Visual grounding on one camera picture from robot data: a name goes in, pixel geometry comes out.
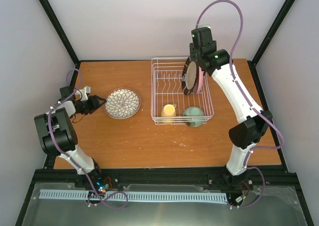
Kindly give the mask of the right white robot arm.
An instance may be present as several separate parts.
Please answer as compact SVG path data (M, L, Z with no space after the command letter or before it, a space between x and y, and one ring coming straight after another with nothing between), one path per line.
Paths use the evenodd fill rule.
M238 124L229 130L233 147L226 169L231 176L239 176L246 171L251 151L266 133L272 114L264 111L251 97L228 52L217 49L210 28L196 28L191 35L191 63L200 67L218 84L236 115Z

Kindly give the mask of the pink plate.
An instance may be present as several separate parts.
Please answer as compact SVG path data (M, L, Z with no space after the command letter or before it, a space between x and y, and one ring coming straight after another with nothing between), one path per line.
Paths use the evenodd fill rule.
M198 65L197 66L198 72L197 72L197 80L196 80L196 84L194 85L193 88L193 93L196 95L198 94L203 86L203 79L204 79L204 72L202 71L201 67Z

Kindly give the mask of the teal ceramic bowl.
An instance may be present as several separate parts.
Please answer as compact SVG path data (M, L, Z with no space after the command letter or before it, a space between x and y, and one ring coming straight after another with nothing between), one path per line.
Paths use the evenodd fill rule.
M199 127L205 122L203 110L196 106L186 108L182 116L186 117L185 124L190 127Z

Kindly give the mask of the yellow mug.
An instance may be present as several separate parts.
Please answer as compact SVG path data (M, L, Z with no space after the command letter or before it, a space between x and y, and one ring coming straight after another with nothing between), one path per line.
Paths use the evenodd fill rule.
M176 116L176 107L177 104L167 104L163 107L161 111L161 118L164 124L172 124L172 118Z

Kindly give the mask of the dark striped plate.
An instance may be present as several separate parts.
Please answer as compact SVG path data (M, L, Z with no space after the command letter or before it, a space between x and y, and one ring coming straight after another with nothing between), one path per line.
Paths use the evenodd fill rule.
M184 95L196 94L199 85L199 66L195 61L187 58L181 78L181 86Z

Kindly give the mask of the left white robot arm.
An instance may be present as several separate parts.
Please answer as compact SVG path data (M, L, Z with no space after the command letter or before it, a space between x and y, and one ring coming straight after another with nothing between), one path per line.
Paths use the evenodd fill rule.
M67 86L60 88L60 93L61 99L55 106L34 118L40 146L47 155L66 160L78 175L87 174L86 181L92 187L99 187L104 175L96 161L80 148L71 118L77 114L94 113L106 103L106 99L90 95L88 86L80 90Z

